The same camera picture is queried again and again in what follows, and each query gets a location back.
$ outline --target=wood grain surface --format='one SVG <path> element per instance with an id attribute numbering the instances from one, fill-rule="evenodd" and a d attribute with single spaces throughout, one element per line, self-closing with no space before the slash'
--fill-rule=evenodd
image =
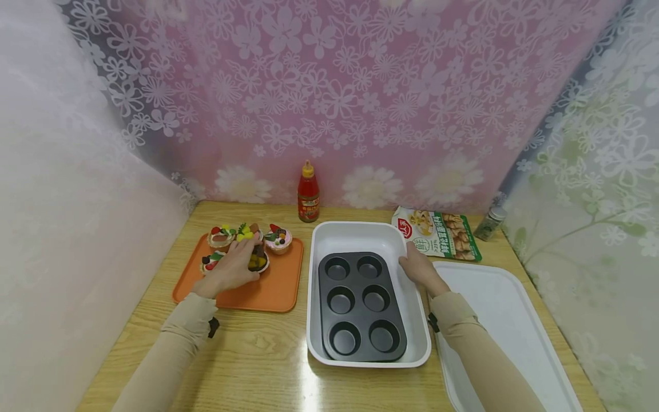
<path id="1" fill-rule="evenodd" d="M 276 223 L 304 241 L 297 304 L 288 313 L 220 309 L 221 327 L 188 370 L 173 411 L 453 411 L 435 343 L 428 362 L 414 369 L 329 367 L 306 347 L 306 297 L 311 234 L 329 220 L 382 221 L 392 212 L 322 208 L 303 223 L 296 206 L 201 202 L 171 247 L 78 410 L 109 411 L 158 337 L 175 304 L 171 292 L 199 236 L 213 225 Z M 476 227 L 480 217 L 470 217 Z M 510 271 L 524 285 L 554 344 L 584 411 L 603 411 L 588 378 L 501 232 L 478 241 L 482 264 Z M 425 293 L 426 311 L 428 302 Z"/>

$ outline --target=hand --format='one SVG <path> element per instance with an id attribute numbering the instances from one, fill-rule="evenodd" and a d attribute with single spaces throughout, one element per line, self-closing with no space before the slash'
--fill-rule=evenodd
<path id="1" fill-rule="evenodd" d="M 250 271 L 247 265 L 254 247 L 260 244 L 261 241 L 255 237 L 243 239 L 240 243 L 233 241 L 227 255 L 220 259 L 204 279 L 194 284 L 192 291 L 201 297 L 215 299 L 221 292 L 259 280 L 259 273 Z"/>
<path id="2" fill-rule="evenodd" d="M 451 291 L 428 257 L 419 252 L 414 243 L 407 242 L 407 257 L 399 257 L 398 263 L 403 267 L 407 277 L 424 286 L 431 296 L 435 297 Z"/>

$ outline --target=floral curtain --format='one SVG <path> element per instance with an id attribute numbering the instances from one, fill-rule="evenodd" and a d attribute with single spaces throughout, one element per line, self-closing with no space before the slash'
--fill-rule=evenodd
<path id="1" fill-rule="evenodd" d="M 0 2 L 0 409 L 74 411 L 188 219 L 50 0 Z"/>
<path id="2" fill-rule="evenodd" d="M 659 404 L 659 7 L 629 2 L 515 163 L 509 240 L 609 412 Z"/>
<path id="3" fill-rule="evenodd" d="M 482 212 L 619 1 L 55 0 L 197 198 Z"/>

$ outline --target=orange tray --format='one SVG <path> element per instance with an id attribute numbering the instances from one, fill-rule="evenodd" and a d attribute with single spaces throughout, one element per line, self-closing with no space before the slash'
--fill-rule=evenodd
<path id="1" fill-rule="evenodd" d="M 172 298 L 176 303 L 182 301 L 192 290 L 194 282 L 203 277 L 199 265 L 203 256 L 211 254 L 211 248 L 206 242 L 207 236 L 204 234 L 199 239 L 179 282 L 174 287 Z M 217 307 L 266 312 L 291 310 L 297 302 L 304 244 L 299 239 L 293 239 L 289 248 L 288 252 L 281 255 L 268 253 L 270 265 L 261 273 L 261 278 L 238 289 L 220 293 L 217 296 Z"/>

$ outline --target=cupcake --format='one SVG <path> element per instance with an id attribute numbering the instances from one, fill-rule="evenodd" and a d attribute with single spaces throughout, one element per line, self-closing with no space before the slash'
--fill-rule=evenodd
<path id="1" fill-rule="evenodd" d="M 215 226 L 208 233 L 208 245 L 213 249 L 226 253 L 231 246 L 231 242 L 236 237 L 236 231 L 230 229 L 229 225 Z"/>
<path id="2" fill-rule="evenodd" d="M 215 269 L 217 263 L 222 259 L 226 254 L 216 250 L 212 254 L 202 257 L 202 263 L 199 269 L 202 271 L 202 275 L 206 276 L 208 272 Z"/>
<path id="3" fill-rule="evenodd" d="M 249 227 L 247 227 L 247 223 L 243 223 L 238 228 L 236 240 L 240 242 L 243 239 L 251 239 L 254 236 L 257 236 L 258 240 L 263 239 L 263 233 L 259 230 L 258 225 L 256 223 L 252 223 Z"/>
<path id="4" fill-rule="evenodd" d="M 293 243 L 293 235 L 290 231 L 282 229 L 276 225 L 270 225 L 270 232 L 263 237 L 266 246 L 272 250 L 274 254 L 284 254 Z"/>
<path id="5" fill-rule="evenodd" d="M 265 269 L 268 269 L 270 265 L 270 259 L 268 259 L 268 254 L 266 253 L 263 245 L 256 245 L 252 251 L 252 256 L 250 256 L 249 264 L 247 268 L 252 272 L 261 273 Z"/>

